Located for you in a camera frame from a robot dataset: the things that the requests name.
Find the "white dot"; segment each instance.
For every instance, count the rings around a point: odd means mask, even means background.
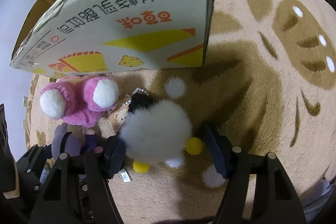
[[[324,39],[324,37],[323,37],[323,35],[319,35],[319,40],[320,40],[320,42],[321,42],[321,44],[323,45],[323,46],[326,46],[327,45],[327,42],[326,42],[326,40]]]
[[[180,78],[171,78],[168,80],[165,86],[165,90],[170,98],[176,99],[184,95],[185,83]]]
[[[207,170],[205,170],[202,177],[204,184],[210,188],[217,188],[222,186],[225,182],[222,175],[217,173],[214,165],[211,165]]]
[[[327,64],[328,64],[329,70],[331,72],[335,72],[335,65],[334,65],[333,60],[329,56],[327,56],[326,59],[327,59]]]
[[[184,157],[175,158],[175,159],[165,161],[165,164],[168,165],[171,168],[179,168],[183,165],[183,163],[184,163]]]
[[[57,89],[46,90],[40,97],[42,111],[50,118],[60,119],[64,115],[67,102]]]
[[[294,10],[295,14],[297,14],[299,17],[303,17],[303,13],[302,13],[302,11],[300,10],[299,7],[293,6],[293,10]]]
[[[94,89],[92,100],[101,108],[108,108],[118,102],[118,97],[118,84],[111,79],[102,79]]]

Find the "black fluffy fur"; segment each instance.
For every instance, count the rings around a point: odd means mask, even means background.
[[[137,109],[148,109],[154,105],[156,101],[145,94],[135,93],[132,95],[132,100],[128,106],[128,112],[133,113]]]

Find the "pink plush toy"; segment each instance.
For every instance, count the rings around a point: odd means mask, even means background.
[[[49,83],[41,92],[42,111],[52,119],[84,127],[94,127],[119,100],[118,84],[110,77],[68,76]]]

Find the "paper label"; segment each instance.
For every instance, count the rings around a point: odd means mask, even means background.
[[[125,169],[120,170],[119,174],[123,178],[124,182],[131,182],[131,178],[130,178],[130,176],[128,175],[128,173]]]

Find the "beige rug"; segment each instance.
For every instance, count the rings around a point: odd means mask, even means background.
[[[115,73],[122,96],[142,87],[158,98],[173,97],[188,112],[197,135],[216,122],[234,145],[251,153],[277,154],[302,198],[335,168],[336,13],[324,0],[215,0],[206,62],[201,68]],[[61,121],[39,108],[49,79],[33,75],[27,146],[51,143]],[[104,137],[111,127],[99,121]],[[185,155],[179,168],[152,165],[146,174],[128,168],[110,189],[125,223],[214,215],[226,183],[208,151]],[[246,212],[251,209],[252,177]]]

